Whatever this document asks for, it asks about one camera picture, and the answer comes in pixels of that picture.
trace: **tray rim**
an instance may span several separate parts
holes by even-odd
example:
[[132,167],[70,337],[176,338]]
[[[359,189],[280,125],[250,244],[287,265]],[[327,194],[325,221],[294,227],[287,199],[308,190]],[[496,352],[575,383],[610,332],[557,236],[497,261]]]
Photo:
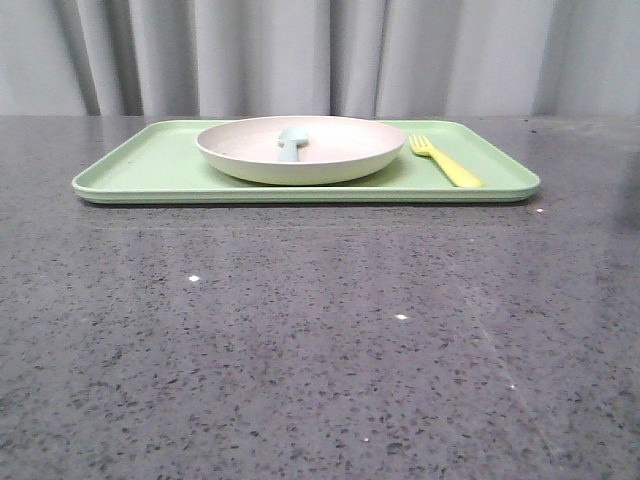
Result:
[[[465,130],[475,137],[475,140],[496,150],[503,158],[511,163],[520,173],[530,179],[530,183],[522,188],[402,188],[389,186],[337,186],[337,184],[318,186],[247,186],[242,188],[213,188],[213,189],[144,189],[144,190],[105,190],[87,187],[81,184],[83,176],[91,173],[100,164],[109,160],[111,156],[128,148],[141,137],[156,130],[164,130],[177,124],[222,124],[234,120],[225,119],[173,119],[162,120],[145,125],[139,132],[133,134],[120,145],[116,146],[94,163],[84,168],[73,177],[71,186],[80,198],[98,204],[203,204],[203,203],[510,203],[525,200],[533,196],[541,184],[540,177],[506,154],[487,139],[477,134],[466,125],[449,120],[376,120],[385,124],[424,124],[433,123],[447,125],[452,128]],[[382,192],[394,192],[395,196],[380,196]]]

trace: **curtain fold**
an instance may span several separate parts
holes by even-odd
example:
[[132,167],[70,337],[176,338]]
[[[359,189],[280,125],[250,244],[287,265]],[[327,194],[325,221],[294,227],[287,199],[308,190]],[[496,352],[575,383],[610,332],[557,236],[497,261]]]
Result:
[[0,114],[640,114],[637,0],[0,0]]

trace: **yellow fork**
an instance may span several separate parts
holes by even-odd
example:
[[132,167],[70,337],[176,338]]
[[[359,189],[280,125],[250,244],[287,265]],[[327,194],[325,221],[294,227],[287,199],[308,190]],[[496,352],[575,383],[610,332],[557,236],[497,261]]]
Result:
[[482,180],[449,155],[438,150],[424,135],[409,136],[409,144],[414,154],[421,157],[431,157],[456,187],[473,188],[484,185]]

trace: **light blue spoon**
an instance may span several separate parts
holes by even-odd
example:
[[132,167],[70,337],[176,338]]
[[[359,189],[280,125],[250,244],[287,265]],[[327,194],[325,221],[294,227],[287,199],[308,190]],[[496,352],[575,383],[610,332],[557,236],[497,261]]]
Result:
[[278,137],[278,144],[282,147],[282,152],[278,160],[280,162],[297,162],[298,147],[304,147],[309,143],[309,134],[300,127],[289,127],[284,129]]

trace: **plastic tray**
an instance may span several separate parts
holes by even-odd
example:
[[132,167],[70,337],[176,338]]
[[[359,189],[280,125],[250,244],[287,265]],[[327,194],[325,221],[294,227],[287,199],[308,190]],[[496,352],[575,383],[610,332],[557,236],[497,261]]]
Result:
[[79,173],[72,181],[85,200],[108,204],[299,202],[513,202],[533,195],[540,179],[459,123],[386,121],[407,134],[424,133],[441,150],[481,177],[482,188],[453,186],[408,142],[384,169],[349,182],[317,187],[251,183],[211,167],[195,145],[213,120],[151,124]]

